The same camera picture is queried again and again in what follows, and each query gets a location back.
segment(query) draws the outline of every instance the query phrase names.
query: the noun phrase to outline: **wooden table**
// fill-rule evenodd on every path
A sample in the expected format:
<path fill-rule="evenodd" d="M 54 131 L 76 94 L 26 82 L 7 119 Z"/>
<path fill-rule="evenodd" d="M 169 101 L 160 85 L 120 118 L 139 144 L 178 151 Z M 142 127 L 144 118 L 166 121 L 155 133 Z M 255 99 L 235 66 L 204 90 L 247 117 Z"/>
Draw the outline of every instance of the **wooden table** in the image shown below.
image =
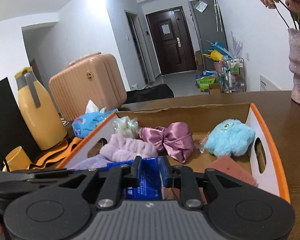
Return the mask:
<path fill-rule="evenodd" d="M 247 92 L 169 98 L 123 105 L 131 111 L 175 106 L 254 103 L 265 120 L 282 160 L 296 223 L 289 240 L 300 240 L 300 105 L 291 100 L 290 91 Z"/>

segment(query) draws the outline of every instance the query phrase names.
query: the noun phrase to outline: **metal rack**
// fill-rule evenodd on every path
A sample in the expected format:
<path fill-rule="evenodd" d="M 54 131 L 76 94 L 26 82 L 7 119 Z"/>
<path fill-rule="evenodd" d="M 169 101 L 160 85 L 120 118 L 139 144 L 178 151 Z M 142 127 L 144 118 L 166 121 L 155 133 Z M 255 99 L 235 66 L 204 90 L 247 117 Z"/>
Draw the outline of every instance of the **metal rack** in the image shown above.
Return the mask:
<path fill-rule="evenodd" d="M 247 83 L 243 58 L 224 56 L 219 83 L 225 93 L 246 92 Z"/>

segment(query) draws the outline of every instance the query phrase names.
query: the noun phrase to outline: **door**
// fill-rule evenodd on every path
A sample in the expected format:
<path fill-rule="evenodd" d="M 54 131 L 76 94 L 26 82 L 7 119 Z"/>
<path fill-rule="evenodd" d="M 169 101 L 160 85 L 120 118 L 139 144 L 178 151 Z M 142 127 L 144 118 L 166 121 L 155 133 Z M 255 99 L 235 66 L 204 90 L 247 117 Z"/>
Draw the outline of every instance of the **door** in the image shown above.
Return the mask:
<path fill-rule="evenodd" d="M 146 15 L 161 74 L 196 70 L 194 51 L 182 7 Z"/>
<path fill-rule="evenodd" d="M 141 71 L 142 71 L 143 79 L 145 81 L 145 84 L 147 85 L 147 84 L 150 83 L 150 80 L 149 80 L 148 71 L 146 69 L 146 62 L 145 62 L 145 59 L 144 59 L 143 54 L 142 54 L 141 45 L 140 45 L 140 42 L 139 42 L 137 30 L 136 30 L 136 27 L 134 25 L 132 15 L 130 13 L 127 13 L 127 12 L 126 12 L 126 15 L 127 15 L 131 35 L 132 35 L 132 38 L 133 38 L 134 46 L 136 48 L 136 52 L 137 52 L 137 55 L 138 55 L 138 60 L 139 60 L 140 68 L 141 68 Z"/>

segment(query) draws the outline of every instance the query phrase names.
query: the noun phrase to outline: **tiled floor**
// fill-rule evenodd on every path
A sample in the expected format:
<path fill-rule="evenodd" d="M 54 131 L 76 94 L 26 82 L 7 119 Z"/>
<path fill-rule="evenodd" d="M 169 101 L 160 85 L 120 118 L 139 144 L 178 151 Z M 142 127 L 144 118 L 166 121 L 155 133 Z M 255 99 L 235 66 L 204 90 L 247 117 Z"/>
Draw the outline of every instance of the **tiled floor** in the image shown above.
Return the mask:
<path fill-rule="evenodd" d="M 207 94 L 206 92 L 200 92 L 195 85 L 196 75 L 198 75 L 197 71 L 189 71 L 159 76 L 151 86 L 167 84 L 173 91 L 175 98 Z"/>

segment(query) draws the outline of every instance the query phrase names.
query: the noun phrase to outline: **gray gripper base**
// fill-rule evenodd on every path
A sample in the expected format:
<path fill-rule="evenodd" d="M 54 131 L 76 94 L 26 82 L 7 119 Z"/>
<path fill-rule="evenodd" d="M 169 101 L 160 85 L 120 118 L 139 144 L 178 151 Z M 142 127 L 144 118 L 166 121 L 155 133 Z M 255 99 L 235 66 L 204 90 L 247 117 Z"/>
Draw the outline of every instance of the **gray gripper base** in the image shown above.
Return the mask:
<path fill-rule="evenodd" d="M 99 212 L 73 240 L 228 240 L 214 231 L 199 211 L 177 201 L 128 201 Z"/>

